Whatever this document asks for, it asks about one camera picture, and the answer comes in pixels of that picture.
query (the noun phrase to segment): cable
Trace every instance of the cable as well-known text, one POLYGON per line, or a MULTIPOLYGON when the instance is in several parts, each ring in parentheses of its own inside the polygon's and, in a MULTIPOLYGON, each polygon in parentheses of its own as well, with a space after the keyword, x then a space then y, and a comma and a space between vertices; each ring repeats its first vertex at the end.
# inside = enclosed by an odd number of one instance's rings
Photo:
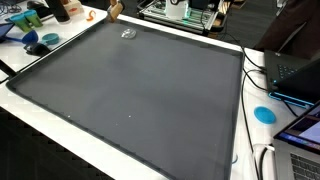
POLYGON ((260 89, 260 90, 262 90, 262 91, 268 92, 267 89, 264 89, 264 88, 258 86, 244 69, 242 69, 242 70, 243 70, 243 72, 244 72, 245 74, 247 74, 249 80, 252 82, 252 84, 253 84, 256 88, 258 88, 258 89, 260 89))
POLYGON ((260 172, 259 180, 263 180, 263 160, 264 160, 264 156, 266 155, 266 152, 268 150, 274 151, 274 147, 272 147, 272 144, 266 145, 260 155, 260 158, 259 158, 259 172, 260 172))
POLYGON ((8 1, 0 0, 0 16, 9 13, 19 13, 21 10, 21 7, 17 4, 11 5, 8 1))
POLYGON ((0 84, 4 83, 5 81, 7 81, 9 78, 5 78, 4 80, 0 81, 0 84))
POLYGON ((260 176, 259 176, 259 180, 263 180, 263 159, 264 156, 267 152, 268 148, 265 147, 260 155, 260 160, 259 160, 259 172, 260 172, 260 176))
POLYGON ((248 55, 247 55, 247 53, 246 53, 246 51, 245 51, 245 48, 240 44, 240 42, 238 42, 239 40, 237 40, 234 36, 232 36, 232 35, 229 34, 229 33, 226 33, 226 35, 230 36, 233 40, 235 40, 235 42, 241 47, 243 54, 245 55, 245 57, 248 59, 248 61, 249 61, 251 64, 253 64, 254 66, 256 66, 257 68, 259 68, 259 69, 261 69, 261 70, 263 70, 263 71, 266 70, 265 67, 258 66, 256 63, 254 63, 254 62, 248 57, 248 55))
POLYGON ((286 101, 283 101, 283 103, 287 106, 287 108, 290 110, 290 112, 292 113, 292 115, 294 115, 295 117, 299 117, 294 111, 293 109, 289 106, 289 104, 286 101))
MULTIPOLYGON (((251 140, 251 136, 250 136, 250 131, 249 131, 249 126, 248 126, 248 120, 247 120, 246 110, 245 110, 245 107, 244 107, 244 97, 243 97, 244 83, 245 83, 246 77, 249 75, 250 72, 263 72, 263 71, 261 71, 261 70, 255 70, 255 69, 249 70, 248 72, 245 73, 245 75, 244 75, 244 77, 243 77, 243 80, 242 80, 242 85, 241 85, 241 104, 242 104, 244 122, 245 122, 245 125, 246 125, 246 130, 247 130, 248 140, 249 140, 249 143, 250 143, 251 152, 252 152, 252 154, 253 154, 253 153, 254 153, 254 149, 253 149, 252 140, 251 140)), ((255 165, 255 170, 256 170, 257 177, 259 178, 259 172, 258 172, 257 162, 255 161, 255 158, 254 158, 254 165, 255 165)))

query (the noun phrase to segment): small object on mat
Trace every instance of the small object on mat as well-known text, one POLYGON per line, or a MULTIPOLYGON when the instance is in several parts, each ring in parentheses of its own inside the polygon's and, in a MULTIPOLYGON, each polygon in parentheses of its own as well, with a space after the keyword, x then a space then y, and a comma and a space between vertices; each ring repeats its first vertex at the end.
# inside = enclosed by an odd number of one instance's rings
POLYGON ((56 33, 49 33, 42 37, 42 41, 40 43, 48 46, 48 45, 54 45, 59 42, 59 35, 56 33))
POLYGON ((89 17, 87 18, 87 21, 92 21, 96 17, 96 12, 94 10, 91 10, 89 12, 89 17))
POLYGON ((274 113, 266 107, 256 107, 254 109, 254 115, 260 122, 264 124, 273 124, 276 121, 276 116, 274 113))
POLYGON ((28 34, 23 36, 22 39, 12 38, 12 37, 8 37, 8 36, 3 36, 2 38, 6 39, 6 40, 16 41, 16 42, 22 42, 23 44, 38 42, 38 40, 39 40, 38 34, 35 30, 30 31, 28 34))
POLYGON ((137 34, 137 31, 133 29, 126 29, 122 32, 121 37, 125 39, 133 39, 137 34))
POLYGON ((27 54, 35 56, 44 56, 51 52, 46 45, 36 42, 27 44, 24 49, 27 51, 27 54))
POLYGON ((16 26, 18 26, 23 32, 30 32, 32 30, 24 14, 17 14, 11 16, 10 21, 12 21, 16 26))

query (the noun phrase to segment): white surface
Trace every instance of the white surface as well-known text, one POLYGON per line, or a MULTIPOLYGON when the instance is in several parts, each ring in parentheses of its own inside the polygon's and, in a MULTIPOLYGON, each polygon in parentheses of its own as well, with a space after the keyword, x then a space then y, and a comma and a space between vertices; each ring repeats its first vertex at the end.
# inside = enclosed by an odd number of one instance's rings
MULTIPOLYGON (((119 19, 228 49, 241 51, 241 48, 236 45, 231 45, 139 19, 123 15, 120 15, 119 19)), ((61 26, 54 26, 53 28, 57 31, 63 29, 61 26)), ((68 38, 67 35, 71 36, 72 33, 66 33, 65 35, 65 38, 68 38)), ((247 49, 246 52, 253 61, 263 65, 263 53, 249 49, 247 49)), ((23 67, 23 64, 16 65, 15 68, 21 67, 23 67)), ((254 66, 246 61, 245 68, 253 69, 254 66)), ((263 75, 252 73, 250 76, 257 82, 257 84, 265 86, 265 77, 263 75)), ((293 120, 294 117, 289 113, 284 104, 268 98, 266 93, 255 88, 248 80, 245 83, 244 89, 245 107, 252 141, 254 144, 269 144, 272 141, 272 136, 284 127, 284 125, 293 120), (257 106, 266 106, 270 108, 277 117, 276 123, 273 125, 264 125, 257 121, 253 115, 253 110, 257 106)), ((110 147, 92 135, 14 95, 5 87, 4 84, 0 85, 0 97, 0 106, 115 179, 165 179, 161 174, 158 174, 124 153, 110 147)), ((238 155, 238 161, 232 167, 231 179, 256 179, 241 105, 239 105, 234 151, 238 155)), ((274 165, 272 155, 270 153, 267 153, 264 162, 264 179, 275 179, 274 165)))
MULTIPOLYGON (((26 10, 27 1, 20 3, 19 5, 23 10, 26 10)), ((43 26, 40 28, 34 28, 39 35, 39 41, 42 36, 48 33, 57 33, 60 37, 60 42, 56 45, 49 46, 50 49, 54 49, 73 37, 81 34, 86 29, 90 28, 97 22, 105 19, 107 12, 94 9, 96 17, 93 21, 87 21, 86 18, 93 8, 84 6, 84 13, 76 16, 71 16, 71 22, 69 24, 60 25, 57 20, 53 17, 43 22, 43 26)), ((2 16, 0 23, 5 22, 4 19, 10 17, 12 14, 2 16)), ((25 35, 18 27, 13 27, 7 34, 8 37, 22 38, 25 35)), ((28 64, 39 59, 37 56, 26 54, 23 49, 25 45, 14 41, 5 41, 0 44, 0 59, 9 65, 13 70, 18 71, 28 64)), ((7 77, 2 71, 0 72, 0 81, 7 77)))

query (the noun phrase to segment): dark gray tray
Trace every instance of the dark gray tray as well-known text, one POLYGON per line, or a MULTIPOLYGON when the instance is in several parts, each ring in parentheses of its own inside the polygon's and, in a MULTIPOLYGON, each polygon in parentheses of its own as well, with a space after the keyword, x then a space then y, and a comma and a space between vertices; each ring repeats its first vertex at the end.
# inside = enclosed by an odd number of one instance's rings
POLYGON ((242 63, 239 52, 119 22, 7 86, 168 178, 220 180, 230 177, 242 63), (127 28, 134 39, 121 38, 127 28))

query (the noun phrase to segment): black device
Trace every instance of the black device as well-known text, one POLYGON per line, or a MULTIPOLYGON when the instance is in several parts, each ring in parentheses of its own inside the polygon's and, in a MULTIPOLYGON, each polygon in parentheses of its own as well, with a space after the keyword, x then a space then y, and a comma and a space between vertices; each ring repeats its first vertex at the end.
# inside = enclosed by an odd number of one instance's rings
POLYGON ((216 11, 221 0, 190 0, 189 6, 194 9, 205 10, 209 4, 214 4, 212 11, 216 11))
POLYGON ((44 4, 39 1, 28 1, 27 2, 27 9, 36 9, 36 8, 39 8, 42 6, 44 6, 44 4))
POLYGON ((50 11, 59 23, 65 23, 70 20, 70 16, 64 9, 64 6, 60 0, 46 0, 46 2, 49 6, 50 11))
POLYGON ((41 43, 29 43, 24 49, 27 51, 27 54, 35 56, 44 56, 51 52, 51 50, 44 44, 41 43))
POLYGON ((269 96, 303 108, 320 99, 320 59, 310 61, 265 51, 269 96))

